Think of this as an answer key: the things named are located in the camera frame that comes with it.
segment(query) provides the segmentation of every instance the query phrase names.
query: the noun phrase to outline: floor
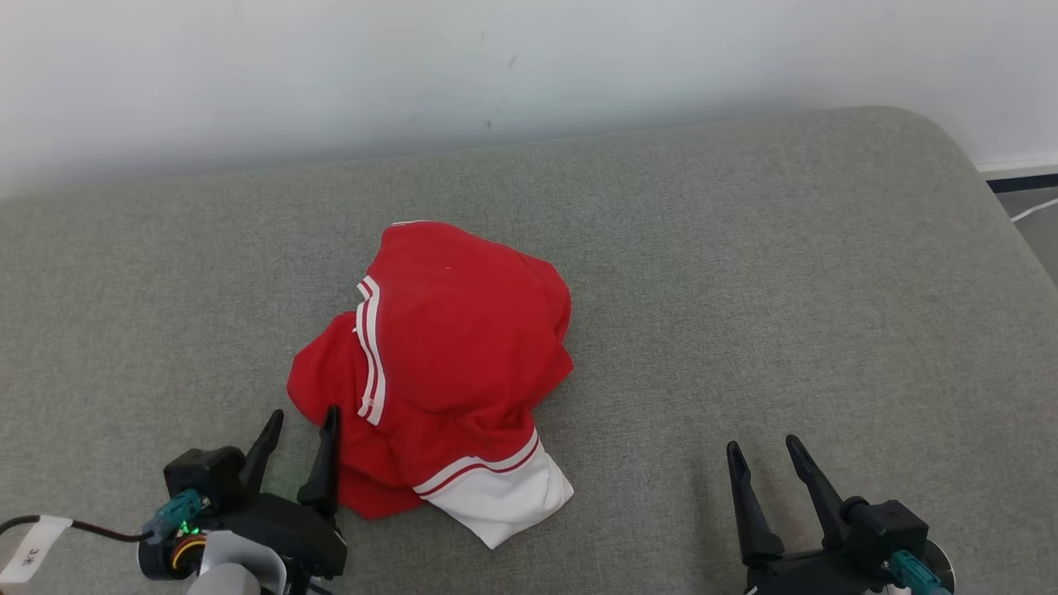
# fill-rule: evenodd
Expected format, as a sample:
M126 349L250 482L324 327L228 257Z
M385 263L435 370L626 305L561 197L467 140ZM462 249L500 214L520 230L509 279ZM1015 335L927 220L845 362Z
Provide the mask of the floor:
M996 197L1017 219L1014 224L1058 284L1058 187L1000 193Z

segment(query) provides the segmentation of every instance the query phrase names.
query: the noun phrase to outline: gray couch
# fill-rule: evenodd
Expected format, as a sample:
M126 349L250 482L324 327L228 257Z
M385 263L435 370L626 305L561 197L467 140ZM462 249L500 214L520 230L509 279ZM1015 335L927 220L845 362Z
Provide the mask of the gray couch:
M291 358L408 219L564 275L577 369L536 418L577 493L495 552L431 507L343 511L335 593L742 593L724 446L811 548L790 432L842 495L930 523L960 594L1056 592L1058 290L951 139L888 108L0 202L0 518L135 530L165 463L273 408L292 498L316 434ZM7 592L187 587L69 531Z

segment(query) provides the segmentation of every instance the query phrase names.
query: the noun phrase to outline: white fabric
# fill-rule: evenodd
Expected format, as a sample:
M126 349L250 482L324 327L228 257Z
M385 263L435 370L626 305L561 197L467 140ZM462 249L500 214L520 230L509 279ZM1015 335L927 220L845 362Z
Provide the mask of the white fabric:
M423 500L448 512L495 549L514 534L550 517L572 495L573 487L541 444L514 469L470 469Z

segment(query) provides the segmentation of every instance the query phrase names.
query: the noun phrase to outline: black cable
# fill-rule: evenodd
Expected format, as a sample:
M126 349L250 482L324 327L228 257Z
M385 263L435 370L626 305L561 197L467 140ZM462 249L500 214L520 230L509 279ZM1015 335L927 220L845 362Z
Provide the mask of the black cable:
M40 520L40 515L28 515L25 517L15 517L10 521L4 521L2 524L0 524L0 535L3 535L3 533L10 529L11 527L15 527L18 525L25 525L29 523L36 523L39 520ZM146 541L147 538L154 535L154 531L147 531L141 535L125 535L123 533L113 531L96 525L90 525L83 521L74 521L73 524L71 524L70 526L75 529L80 529L83 531L88 531L98 535L101 537L105 537L107 539L113 539L114 541L124 541L125 543L135 543L138 541Z

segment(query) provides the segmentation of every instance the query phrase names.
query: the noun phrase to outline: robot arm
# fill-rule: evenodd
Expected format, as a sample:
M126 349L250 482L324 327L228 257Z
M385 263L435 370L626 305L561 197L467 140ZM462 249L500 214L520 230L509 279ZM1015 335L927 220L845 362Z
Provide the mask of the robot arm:
M786 437L798 477L807 486L823 527L822 549L784 555L750 486L749 466L737 443L727 447L731 494L746 595L860 595L889 585L913 595L951 595L955 578L944 552L926 539L929 525L896 500L871 505L842 502L801 440Z
M172 500L144 525L154 537L138 561L154 580L199 578L191 595L305 595L310 581L345 570L346 544L338 509L340 412L331 407L321 444L297 502L260 493L269 455L278 444L276 410L245 456L235 447L191 449L163 471Z

